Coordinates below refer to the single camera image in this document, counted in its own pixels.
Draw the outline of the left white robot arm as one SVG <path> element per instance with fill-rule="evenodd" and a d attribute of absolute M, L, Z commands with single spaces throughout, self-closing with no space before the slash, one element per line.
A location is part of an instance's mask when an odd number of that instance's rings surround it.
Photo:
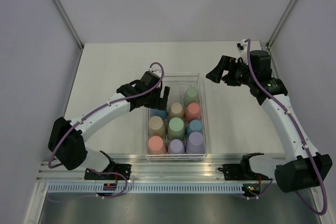
<path fill-rule="evenodd" d="M 112 158 L 103 151 L 87 148 L 86 141 L 112 120 L 134 109 L 146 107 L 165 110 L 169 94 L 170 87 L 163 85 L 162 78 L 147 71 L 141 79 L 120 86 L 105 103 L 86 115 L 72 120 L 58 118 L 53 124 L 48 142 L 51 151 L 49 168 L 55 168 L 52 162 L 56 158 L 67 170 L 84 167 L 96 172 L 104 180 L 112 178 Z"/>

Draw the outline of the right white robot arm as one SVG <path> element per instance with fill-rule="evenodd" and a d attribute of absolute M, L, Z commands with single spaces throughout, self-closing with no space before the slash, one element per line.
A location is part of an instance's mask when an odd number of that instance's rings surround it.
<path fill-rule="evenodd" d="M 285 151 L 280 162 L 263 153 L 245 154 L 239 172 L 245 179 L 257 174 L 274 179 L 284 193 L 320 186 L 332 167 L 328 154 L 320 154 L 297 122 L 284 83 L 272 76 L 271 57 L 263 50 L 253 50 L 250 62 L 241 57 L 222 56 L 206 75 L 214 83 L 246 85 L 273 123 Z"/>

